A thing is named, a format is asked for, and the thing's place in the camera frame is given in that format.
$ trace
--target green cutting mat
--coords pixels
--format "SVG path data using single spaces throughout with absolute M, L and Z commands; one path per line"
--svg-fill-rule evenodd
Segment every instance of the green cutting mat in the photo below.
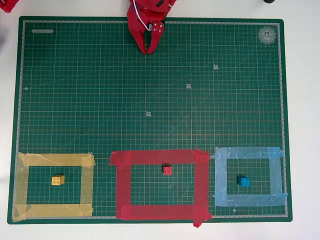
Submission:
M 123 223 L 112 151 L 215 147 L 280 147 L 288 198 L 285 206 L 215 207 L 212 161 L 209 222 L 291 221 L 284 49 L 282 20 L 168 18 L 156 51 L 143 55 L 122 17 L 21 17 L 8 222 L 17 152 L 93 153 L 96 161 L 92 217 L 18 224 Z M 228 194 L 270 194 L 268 159 L 228 160 L 227 172 Z M 66 183 L 52 187 L 55 174 Z M 238 175 L 251 186 L 239 187 Z M 27 203 L 79 204 L 80 189 L 80 167 L 32 166 Z M 173 165 L 170 177 L 159 165 L 132 167 L 131 204 L 193 200 L 193 164 Z

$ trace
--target red tape piece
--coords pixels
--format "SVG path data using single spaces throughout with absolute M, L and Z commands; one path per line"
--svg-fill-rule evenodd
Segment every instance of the red tape piece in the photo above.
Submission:
M 199 227 L 212 218 L 209 207 L 209 161 L 207 151 L 129 150 L 114 151 L 116 165 L 116 218 L 123 220 L 193 220 Z M 195 163 L 193 205 L 131 205 L 131 165 Z
M 110 165 L 193 164 L 195 151 L 182 150 L 130 150 L 114 151 Z
M 192 220 L 193 205 L 125 205 L 123 220 Z
M 131 166 L 116 168 L 115 218 L 122 218 L 122 208 L 131 204 Z

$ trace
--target red cube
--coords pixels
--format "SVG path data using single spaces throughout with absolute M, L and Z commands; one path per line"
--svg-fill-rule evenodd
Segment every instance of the red cube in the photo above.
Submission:
M 172 174 L 171 166 L 164 166 L 163 167 L 163 174 L 169 176 Z

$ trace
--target red robot arm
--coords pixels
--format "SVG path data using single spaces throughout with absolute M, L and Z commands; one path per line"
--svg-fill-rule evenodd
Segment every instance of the red robot arm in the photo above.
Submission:
M 130 0 L 127 12 L 129 31 L 143 54 L 151 54 L 164 33 L 163 23 L 176 0 Z M 145 31 L 151 32 L 151 43 L 147 51 Z

